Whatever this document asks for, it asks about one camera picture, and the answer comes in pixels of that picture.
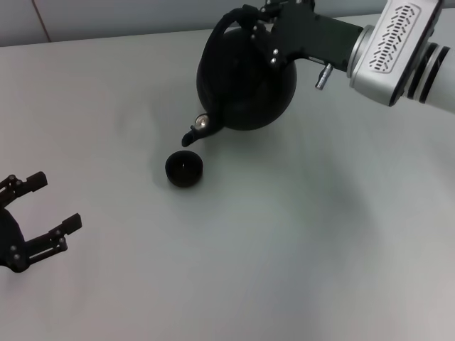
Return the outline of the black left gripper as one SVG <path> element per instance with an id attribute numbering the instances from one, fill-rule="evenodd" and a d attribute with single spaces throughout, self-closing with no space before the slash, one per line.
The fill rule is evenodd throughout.
<path id="1" fill-rule="evenodd" d="M 1 266 L 14 273 L 24 272 L 30 264 L 66 251 L 66 236 L 82 227 L 81 216 L 76 213 L 44 235 L 25 241 L 18 222 L 4 208 L 14 200 L 34 193 L 47 184 L 48 180 L 42 171 L 26 180 L 9 175 L 1 181 Z"/>

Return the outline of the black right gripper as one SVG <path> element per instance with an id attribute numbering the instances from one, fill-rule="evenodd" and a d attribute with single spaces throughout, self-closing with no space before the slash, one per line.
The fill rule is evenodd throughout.
<path id="1" fill-rule="evenodd" d="M 345 72 L 363 28 L 319 15 L 314 8 L 314 0 L 266 0 L 261 8 L 245 4 L 240 8 L 240 27 L 249 33 L 253 46 L 270 67 L 283 68 L 297 59 L 313 59 Z M 275 19 L 269 31 L 266 25 Z"/>

